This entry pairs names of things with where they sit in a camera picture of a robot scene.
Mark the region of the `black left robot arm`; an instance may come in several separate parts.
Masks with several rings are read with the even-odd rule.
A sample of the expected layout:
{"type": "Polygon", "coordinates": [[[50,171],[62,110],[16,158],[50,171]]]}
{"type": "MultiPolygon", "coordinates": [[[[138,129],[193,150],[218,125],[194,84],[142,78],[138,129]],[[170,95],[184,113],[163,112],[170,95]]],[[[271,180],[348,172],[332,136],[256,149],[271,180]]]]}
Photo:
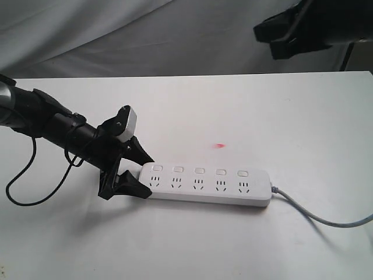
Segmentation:
{"type": "Polygon", "coordinates": [[[44,138],[64,150],[70,167],[90,163],[100,171],[98,196],[115,195],[146,199],[152,191],[130,171],[118,174],[122,159],[143,166],[153,159],[135,136],[137,116],[129,105],[94,128],[86,118],[73,113],[47,93],[24,90],[16,81],[1,76],[1,125],[27,135],[32,141],[44,138]]]}

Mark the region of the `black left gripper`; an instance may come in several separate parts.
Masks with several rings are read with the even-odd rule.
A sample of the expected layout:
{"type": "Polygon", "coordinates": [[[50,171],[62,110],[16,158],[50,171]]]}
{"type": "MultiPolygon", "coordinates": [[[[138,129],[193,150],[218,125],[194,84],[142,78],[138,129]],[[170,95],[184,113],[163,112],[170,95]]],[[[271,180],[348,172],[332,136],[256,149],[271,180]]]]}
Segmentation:
{"type": "Polygon", "coordinates": [[[98,196],[108,200],[115,195],[127,195],[147,199],[152,191],[140,183],[129,171],[120,176],[118,169],[122,158],[143,166],[154,160],[142,148],[136,136],[122,143],[114,135],[115,117],[98,126],[98,137],[93,143],[93,150],[100,159],[100,178],[98,196]]]}

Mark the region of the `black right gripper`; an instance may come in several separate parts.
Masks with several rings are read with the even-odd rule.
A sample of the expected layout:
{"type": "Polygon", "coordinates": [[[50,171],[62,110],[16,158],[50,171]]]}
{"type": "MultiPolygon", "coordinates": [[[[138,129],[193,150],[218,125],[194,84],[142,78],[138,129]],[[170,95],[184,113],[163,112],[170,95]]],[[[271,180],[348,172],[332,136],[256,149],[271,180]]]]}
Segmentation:
{"type": "Polygon", "coordinates": [[[301,1],[256,25],[254,34],[256,41],[270,45],[274,60],[312,46],[370,42],[372,1],[301,1]]]}

